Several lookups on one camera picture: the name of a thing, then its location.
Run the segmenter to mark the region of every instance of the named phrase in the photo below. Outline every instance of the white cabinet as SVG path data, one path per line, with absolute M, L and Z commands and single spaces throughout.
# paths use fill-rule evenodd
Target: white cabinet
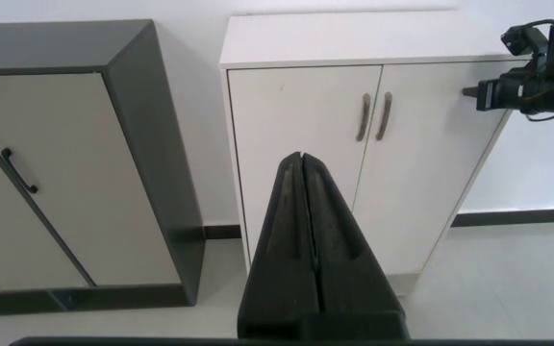
M 506 53 L 461 12 L 231 18 L 221 67 L 247 264 L 277 166 L 300 151 L 326 163 L 396 293 L 411 291 L 509 116 L 461 91 L 524 64 Z
M 230 71 L 252 256 L 277 166 L 292 152 L 323 158 L 352 207 L 381 71 L 380 66 Z
M 86 285 L 0 168 L 0 289 Z

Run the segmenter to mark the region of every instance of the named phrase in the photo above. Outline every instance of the gray tile floor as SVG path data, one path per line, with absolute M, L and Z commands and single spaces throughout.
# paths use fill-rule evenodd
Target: gray tile floor
M 207 245 L 194 308 L 0 317 L 0 345 L 26 335 L 236 337 L 240 241 Z M 414 338 L 554 339 L 554 224 L 450 230 L 402 300 Z

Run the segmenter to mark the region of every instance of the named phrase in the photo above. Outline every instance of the camera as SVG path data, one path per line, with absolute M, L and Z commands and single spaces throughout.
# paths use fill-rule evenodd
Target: camera
M 542 24 L 551 24 L 548 39 L 536 28 Z M 513 56 L 531 54 L 532 60 L 497 79 L 464 88 L 463 95 L 476 97 L 478 111 L 508 109 L 527 115 L 554 112 L 554 20 L 511 27 L 501 40 Z

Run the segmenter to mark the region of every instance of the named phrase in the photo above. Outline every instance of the black baseboard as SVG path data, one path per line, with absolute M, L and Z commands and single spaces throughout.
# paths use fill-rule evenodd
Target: black baseboard
M 554 210 L 519 210 L 460 213 L 452 227 L 517 225 L 554 222 Z
M 469 212 L 457 214 L 450 227 L 517 225 L 554 222 L 554 210 Z M 205 226 L 207 239 L 240 238 L 239 225 Z
M 0 315 L 188 306 L 181 284 L 0 291 Z
M 205 226 L 204 237 L 212 239 L 237 239 L 240 238 L 239 225 Z

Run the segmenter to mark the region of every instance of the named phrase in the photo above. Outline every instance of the cable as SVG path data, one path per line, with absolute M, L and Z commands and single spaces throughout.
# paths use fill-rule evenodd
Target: cable
M 554 115 L 548 116 L 546 118 L 538 118 L 538 119 L 531 117 L 531 115 L 529 115 L 529 114 L 525 114 L 525 116 L 527 117 L 527 120 L 529 120 L 531 122 L 548 121 L 548 120 L 553 120 L 554 119 Z
M 531 23 L 527 23 L 523 25 L 524 28 L 531 28 L 542 24 L 554 24 L 554 19 L 542 19 L 542 20 L 536 20 Z

